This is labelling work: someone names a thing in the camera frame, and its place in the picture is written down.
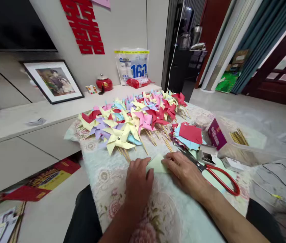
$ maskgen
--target plastic bag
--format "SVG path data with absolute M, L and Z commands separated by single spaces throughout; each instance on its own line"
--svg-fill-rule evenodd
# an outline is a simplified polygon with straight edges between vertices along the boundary
M 141 78 L 135 78 L 135 79 L 128 79 L 126 83 L 133 88 L 141 88 L 151 83 L 151 80 L 148 78 L 141 77 Z
M 132 78 L 147 78 L 150 51 L 144 48 L 122 48 L 115 50 L 115 59 L 120 84 L 128 85 L 127 80 Z

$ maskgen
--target picture frame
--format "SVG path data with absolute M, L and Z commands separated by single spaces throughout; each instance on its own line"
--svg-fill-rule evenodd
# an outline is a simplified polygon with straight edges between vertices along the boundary
M 21 61 L 20 63 L 52 105 L 84 97 L 65 60 Z

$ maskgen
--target scissors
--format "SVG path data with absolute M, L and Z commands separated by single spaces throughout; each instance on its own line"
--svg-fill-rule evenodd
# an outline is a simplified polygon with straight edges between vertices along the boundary
M 209 164 L 205 164 L 205 165 L 202 165 L 201 163 L 199 163 L 197 160 L 195 160 L 194 158 L 192 158 L 190 156 L 190 154 L 186 151 L 183 151 L 181 150 L 181 152 L 186 155 L 186 157 L 188 159 L 190 159 L 191 162 L 193 162 L 197 168 L 203 172 L 204 170 L 207 170 L 224 188 L 227 192 L 229 192 L 230 194 L 234 195 L 234 196 L 239 196 L 240 195 L 240 188 L 238 186 L 238 184 L 236 183 L 236 181 L 232 178 L 232 176 L 230 176 L 229 173 L 227 173 L 225 170 L 219 168 L 219 167 L 216 167 L 216 166 L 213 166 L 213 165 L 209 165 Z M 234 190 L 232 190 L 231 188 L 229 188 L 214 172 L 213 170 L 217 170 L 221 173 L 223 173 L 224 175 L 226 175 L 227 178 L 230 179 L 230 181 L 232 182 L 233 186 L 234 186 Z

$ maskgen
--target rubik's cube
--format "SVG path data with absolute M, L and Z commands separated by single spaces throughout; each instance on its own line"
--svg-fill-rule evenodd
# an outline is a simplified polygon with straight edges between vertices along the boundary
M 94 86 L 94 85 L 86 86 L 86 88 L 90 94 L 98 93 L 96 86 Z

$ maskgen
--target black pants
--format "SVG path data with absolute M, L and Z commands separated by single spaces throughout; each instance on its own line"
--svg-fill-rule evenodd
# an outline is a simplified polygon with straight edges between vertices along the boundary
M 259 203 L 250 199 L 247 220 L 270 242 L 284 243 L 279 226 L 273 216 Z M 97 243 L 102 231 L 90 185 L 77 196 L 73 216 L 64 243 Z

